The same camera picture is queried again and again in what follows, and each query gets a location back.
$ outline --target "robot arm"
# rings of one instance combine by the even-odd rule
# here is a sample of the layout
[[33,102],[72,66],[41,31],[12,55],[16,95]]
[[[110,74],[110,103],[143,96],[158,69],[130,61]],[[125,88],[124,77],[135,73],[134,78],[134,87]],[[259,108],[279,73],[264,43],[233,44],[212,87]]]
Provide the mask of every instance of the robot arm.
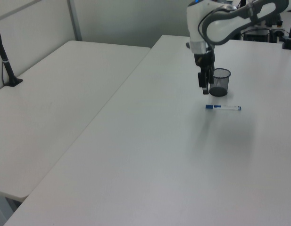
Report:
[[222,45],[239,31],[283,11],[291,10],[291,0],[257,0],[236,9],[211,0],[195,0],[187,8],[190,49],[201,68],[199,86],[208,94],[213,83],[214,45]]

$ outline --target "black mesh pen cup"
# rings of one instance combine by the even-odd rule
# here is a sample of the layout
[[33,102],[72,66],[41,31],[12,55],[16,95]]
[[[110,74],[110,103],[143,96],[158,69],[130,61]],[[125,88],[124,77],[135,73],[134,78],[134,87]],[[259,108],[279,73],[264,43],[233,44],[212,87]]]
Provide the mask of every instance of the black mesh pen cup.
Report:
[[213,84],[210,84],[209,93],[215,97],[223,97],[228,93],[228,83],[231,72],[224,68],[216,68]]

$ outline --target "white wall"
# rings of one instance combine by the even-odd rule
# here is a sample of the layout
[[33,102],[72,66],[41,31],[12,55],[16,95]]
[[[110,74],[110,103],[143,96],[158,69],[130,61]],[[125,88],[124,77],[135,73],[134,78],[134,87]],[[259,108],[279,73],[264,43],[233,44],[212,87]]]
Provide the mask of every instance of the white wall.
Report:
[[67,41],[75,40],[67,0],[41,0],[2,19],[0,33],[15,76]]
[[71,0],[83,41],[152,47],[162,34],[188,36],[192,0]]

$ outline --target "marker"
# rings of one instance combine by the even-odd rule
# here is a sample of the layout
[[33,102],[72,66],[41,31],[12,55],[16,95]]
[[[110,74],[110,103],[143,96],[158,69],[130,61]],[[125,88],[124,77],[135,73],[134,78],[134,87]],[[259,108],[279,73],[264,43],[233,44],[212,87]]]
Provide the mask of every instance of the marker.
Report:
[[222,109],[222,110],[235,110],[240,111],[240,106],[226,106],[226,105],[206,105],[206,109]]

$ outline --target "white table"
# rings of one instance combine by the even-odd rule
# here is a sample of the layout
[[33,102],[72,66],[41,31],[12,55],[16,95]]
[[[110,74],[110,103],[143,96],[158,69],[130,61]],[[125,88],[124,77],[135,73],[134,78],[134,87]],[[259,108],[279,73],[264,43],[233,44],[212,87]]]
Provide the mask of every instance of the white table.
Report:
[[216,98],[187,41],[157,42],[6,226],[291,226],[291,51],[216,47]]
[[23,201],[149,48],[70,41],[0,90],[0,194]]

